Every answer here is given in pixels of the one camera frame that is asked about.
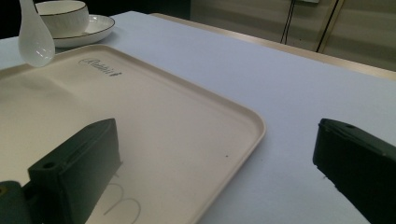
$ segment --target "cup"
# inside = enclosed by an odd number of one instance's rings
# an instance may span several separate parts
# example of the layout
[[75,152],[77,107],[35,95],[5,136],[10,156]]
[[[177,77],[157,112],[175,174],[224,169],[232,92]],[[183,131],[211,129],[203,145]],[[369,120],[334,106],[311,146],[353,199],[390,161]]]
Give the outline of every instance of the cup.
[[88,7],[81,1],[48,1],[35,6],[53,38],[81,35],[90,22]]

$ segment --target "white table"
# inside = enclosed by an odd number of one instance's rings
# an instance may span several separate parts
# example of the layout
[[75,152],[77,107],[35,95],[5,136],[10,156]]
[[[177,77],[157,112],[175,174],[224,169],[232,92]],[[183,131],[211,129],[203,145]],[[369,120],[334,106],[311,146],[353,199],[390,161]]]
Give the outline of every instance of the white table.
[[[396,145],[396,82],[136,12],[101,41],[246,105],[267,134],[200,223],[368,223],[312,162],[322,118]],[[0,68],[23,63],[0,40]]]

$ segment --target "saucer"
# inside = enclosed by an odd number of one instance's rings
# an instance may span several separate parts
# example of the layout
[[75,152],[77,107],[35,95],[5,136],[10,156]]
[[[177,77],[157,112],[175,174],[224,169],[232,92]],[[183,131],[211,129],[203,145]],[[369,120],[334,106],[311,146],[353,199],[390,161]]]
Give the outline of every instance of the saucer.
[[53,38],[56,48],[75,48],[95,43],[111,34],[116,22],[106,16],[90,15],[90,23],[81,35]]

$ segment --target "ceramic soup spoon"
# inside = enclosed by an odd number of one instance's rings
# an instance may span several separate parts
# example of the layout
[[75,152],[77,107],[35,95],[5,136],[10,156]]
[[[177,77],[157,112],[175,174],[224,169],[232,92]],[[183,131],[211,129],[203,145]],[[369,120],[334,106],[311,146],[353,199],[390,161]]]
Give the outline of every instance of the ceramic soup spoon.
[[55,54],[55,45],[50,31],[35,10],[32,0],[20,0],[21,29],[18,39],[20,55],[34,67],[49,63]]

